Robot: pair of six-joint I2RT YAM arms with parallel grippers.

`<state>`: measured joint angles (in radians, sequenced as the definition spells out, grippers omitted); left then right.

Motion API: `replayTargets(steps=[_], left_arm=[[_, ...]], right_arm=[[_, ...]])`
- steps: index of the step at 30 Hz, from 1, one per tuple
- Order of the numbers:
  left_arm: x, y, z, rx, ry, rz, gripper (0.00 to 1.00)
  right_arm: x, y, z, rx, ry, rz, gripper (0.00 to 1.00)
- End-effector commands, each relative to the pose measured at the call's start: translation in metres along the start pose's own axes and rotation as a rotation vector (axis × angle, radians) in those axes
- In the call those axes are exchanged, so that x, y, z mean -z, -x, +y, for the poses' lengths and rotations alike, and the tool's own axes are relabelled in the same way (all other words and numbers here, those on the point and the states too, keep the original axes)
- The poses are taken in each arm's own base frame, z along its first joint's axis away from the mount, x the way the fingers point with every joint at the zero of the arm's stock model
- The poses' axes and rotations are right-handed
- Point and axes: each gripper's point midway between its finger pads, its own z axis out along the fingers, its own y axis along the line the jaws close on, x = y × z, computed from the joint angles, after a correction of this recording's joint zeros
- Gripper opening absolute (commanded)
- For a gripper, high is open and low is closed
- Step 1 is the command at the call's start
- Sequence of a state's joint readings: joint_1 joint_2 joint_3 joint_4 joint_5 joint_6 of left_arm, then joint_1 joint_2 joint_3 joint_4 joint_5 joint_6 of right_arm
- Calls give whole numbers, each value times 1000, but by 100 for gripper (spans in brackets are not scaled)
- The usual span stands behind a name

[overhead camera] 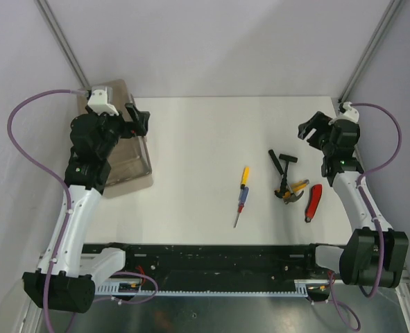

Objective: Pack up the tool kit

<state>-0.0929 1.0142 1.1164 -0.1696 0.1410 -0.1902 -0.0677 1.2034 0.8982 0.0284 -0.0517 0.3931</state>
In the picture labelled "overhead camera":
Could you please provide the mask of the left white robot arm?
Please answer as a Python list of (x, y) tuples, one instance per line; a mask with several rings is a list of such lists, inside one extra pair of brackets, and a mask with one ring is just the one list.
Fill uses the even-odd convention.
[(136, 261), (120, 248), (105, 248), (91, 260), (81, 255), (88, 226), (106, 187), (108, 158), (121, 139), (144, 137), (150, 114), (132, 103), (125, 105), (130, 121), (121, 113), (86, 113), (71, 122), (71, 155), (65, 171), (63, 202), (49, 246), (38, 268), (22, 276), (24, 290), (42, 309), (85, 313), (96, 288), (117, 273), (126, 278)]

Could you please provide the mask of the beige plastic tool box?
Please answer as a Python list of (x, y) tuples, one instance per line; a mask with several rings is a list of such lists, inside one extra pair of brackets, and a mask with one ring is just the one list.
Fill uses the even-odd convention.
[[(125, 104), (135, 103), (134, 96), (128, 91), (124, 80), (112, 80), (102, 83), (112, 88), (112, 104), (123, 112), (126, 121), (130, 121)], [(108, 198), (124, 196), (147, 189), (153, 185), (151, 160), (145, 137), (122, 139), (115, 146), (108, 158), (111, 172), (103, 195)]]

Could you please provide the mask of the black handled claw hammer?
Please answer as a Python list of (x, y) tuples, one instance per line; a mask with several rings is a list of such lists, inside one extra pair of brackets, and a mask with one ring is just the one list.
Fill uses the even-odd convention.
[(281, 183), (280, 183), (280, 191), (285, 192), (286, 190), (289, 190), (291, 192), (291, 197), (288, 199), (282, 199), (284, 201), (284, 203), (287, 205), (289, 203), (295, 203), (298, 200), (300, 200), (300, 198), (303, 195), (303, 192), (296, 194), (292, 188), (291, 185), (287, 179), (287, 175), (288, 175), (288, 168), (289, 168), (289, 164), (290, 163), (296, 163), (298, 161), (297, 157), (291, 156), (291, 155), (286, 155), (286, 154), (279, 154), (279, 156), (277, 156), (274, 152), (273, 149), (270, 149), (268, 151), (268, 154), (275, 166), (275, 168), (277, 169), (277, 171), (279, 172), (279, 174), (281, 175)]

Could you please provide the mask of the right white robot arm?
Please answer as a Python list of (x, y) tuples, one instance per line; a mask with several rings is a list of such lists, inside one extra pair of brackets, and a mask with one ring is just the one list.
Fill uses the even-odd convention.
[(354, 156), (359, 137), (358, 118), (349, 111), (334, 119), (318, 111), (298, 126), (298, 138), (323, 153), (321, 175), (341, 200), (352, 229), (344, 246), (316, 245), (315, 254), (302, 261), (302, 269), (310, 278), (319, 278), (329, 269), (345, 284), (395, 288), (409, 240), (383, 217), (370, 194)]

